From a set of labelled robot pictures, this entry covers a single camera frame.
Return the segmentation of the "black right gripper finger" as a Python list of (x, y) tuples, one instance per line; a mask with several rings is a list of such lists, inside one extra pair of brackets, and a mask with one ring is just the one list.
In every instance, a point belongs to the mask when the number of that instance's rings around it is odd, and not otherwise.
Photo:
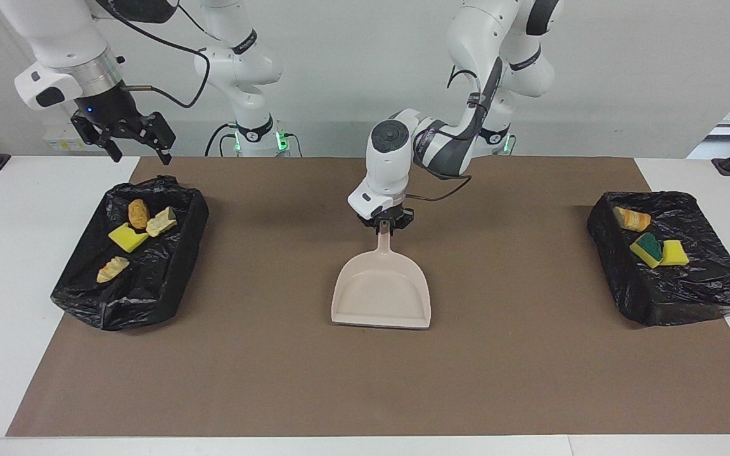
[(103, 132), (98, 132), (92, 122), (85, 117), (71, 117), (70, 122), (75, 127), (79, 137), (86, 145), (94, 145), (107, 153), (113, 162), (119, 163), (122, 159), (122, 151), (113, 141), (111, 132), (107, 128)]
[(153, 148), (162, 164), (167, 167), (172, 161), (170, 150), (176, 139), (173, 129), (160, 112), (142, 116), (139, 121), (142, 126), (139, 142)]

